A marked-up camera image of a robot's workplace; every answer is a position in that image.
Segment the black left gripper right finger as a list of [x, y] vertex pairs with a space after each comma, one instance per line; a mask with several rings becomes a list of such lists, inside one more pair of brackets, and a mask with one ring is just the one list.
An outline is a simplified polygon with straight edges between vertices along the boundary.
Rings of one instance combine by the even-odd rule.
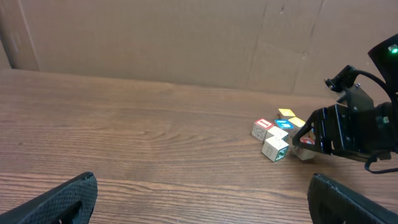
[[315, 173], [308, 187], [313, 223], [391, 223], [397, 214], [323, 174]]

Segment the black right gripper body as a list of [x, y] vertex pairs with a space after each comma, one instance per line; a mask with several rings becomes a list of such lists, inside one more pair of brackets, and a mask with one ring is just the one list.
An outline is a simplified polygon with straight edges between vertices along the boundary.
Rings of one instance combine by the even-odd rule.
[[377, 106], [360, 86], [343, 87], [335, 105], [322, 108], [317, 149], [357, 161], [381, 160], [397, 152], [397, 115], [391, 102]]

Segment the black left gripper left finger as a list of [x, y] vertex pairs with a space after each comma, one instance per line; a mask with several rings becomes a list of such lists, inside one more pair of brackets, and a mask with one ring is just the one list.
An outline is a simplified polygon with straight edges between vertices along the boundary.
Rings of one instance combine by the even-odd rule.
[[96, 177], [92, 172], [84, 172], [1, 214], [1, 224], [88, 224], [97, 196]]

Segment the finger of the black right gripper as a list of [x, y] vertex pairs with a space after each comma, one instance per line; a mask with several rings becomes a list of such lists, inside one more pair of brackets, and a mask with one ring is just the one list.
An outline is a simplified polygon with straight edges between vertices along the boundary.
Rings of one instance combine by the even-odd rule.
[[310, 151], [325, 153], [325, 109], [315, 110], [292, 139], [292, 144]]

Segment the wooden block red Q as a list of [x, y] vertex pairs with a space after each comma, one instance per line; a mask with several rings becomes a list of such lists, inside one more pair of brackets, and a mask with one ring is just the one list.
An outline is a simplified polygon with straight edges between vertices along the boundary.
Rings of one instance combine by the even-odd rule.
[[[315, 144], [315, 141], [312, 138], [308, 138], [308, 137], [302, 137], [300, 139], [300, 142], [312, 144], [312, 145]], [[304, 148], [301, 148], [298, 146], [294, 146], [292, 148], [292, 152], [302, 161], [309, 160], [309, 159], [313, 158], [316, 154], [314, 151], [304, 149]]]

